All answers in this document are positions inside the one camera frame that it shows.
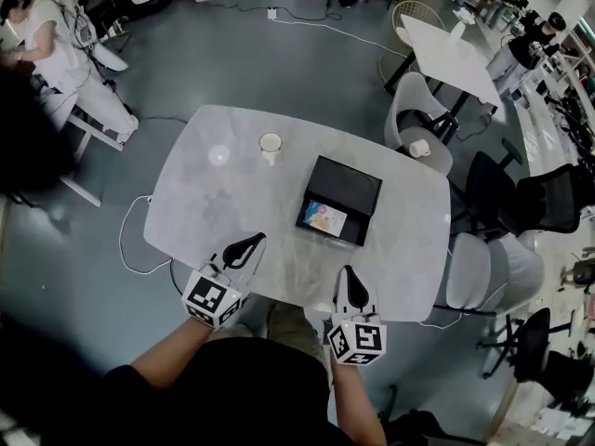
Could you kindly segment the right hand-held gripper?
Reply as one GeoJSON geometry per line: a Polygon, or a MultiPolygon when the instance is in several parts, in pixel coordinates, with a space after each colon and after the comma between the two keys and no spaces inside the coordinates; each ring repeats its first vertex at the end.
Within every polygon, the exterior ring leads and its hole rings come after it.
{"type": "Polygon", "coordinates": [[[386,353],[387,326],[376,313],[377,290],[359,271],[349,265],[337,275],[333,297],[335,312],[349,312],[350,305],[360,313],[350,318],[334,314],[326,338],[338,364],[365,366],[386,353]]]}

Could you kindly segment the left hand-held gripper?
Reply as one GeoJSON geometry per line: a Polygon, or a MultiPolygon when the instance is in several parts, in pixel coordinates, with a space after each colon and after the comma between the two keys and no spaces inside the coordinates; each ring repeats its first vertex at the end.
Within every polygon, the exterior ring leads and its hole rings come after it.
{"type": "Polygon", "coordinates": [[[253,233],[213,254],[194,270],[182,294],[188,314],[219,329],[251,296],[250,281],[266,249],[263,232],[253,233]]]}

